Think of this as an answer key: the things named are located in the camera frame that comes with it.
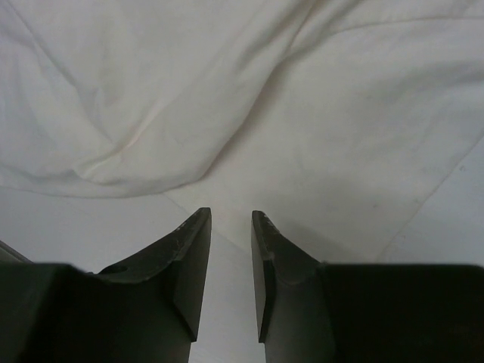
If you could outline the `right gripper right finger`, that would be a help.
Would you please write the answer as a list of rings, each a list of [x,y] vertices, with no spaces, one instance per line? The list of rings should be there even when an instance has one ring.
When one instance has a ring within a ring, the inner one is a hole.
[[[259,342],[268,362],[481,362],[477,265],[320,262],[252,214]]]

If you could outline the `white t shirt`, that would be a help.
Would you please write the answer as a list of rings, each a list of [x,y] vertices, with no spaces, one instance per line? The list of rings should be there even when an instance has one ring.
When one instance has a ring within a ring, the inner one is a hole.
[[[482,137],[481,1],[1,3],[4,188],[376,259]]]

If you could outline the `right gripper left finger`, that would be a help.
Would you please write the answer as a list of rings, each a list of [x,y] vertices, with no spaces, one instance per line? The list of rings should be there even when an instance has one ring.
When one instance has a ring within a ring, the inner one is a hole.
[[[1,265],[3,362],[186,362],[197,339],[211,241],[201,208],[97,274]]]

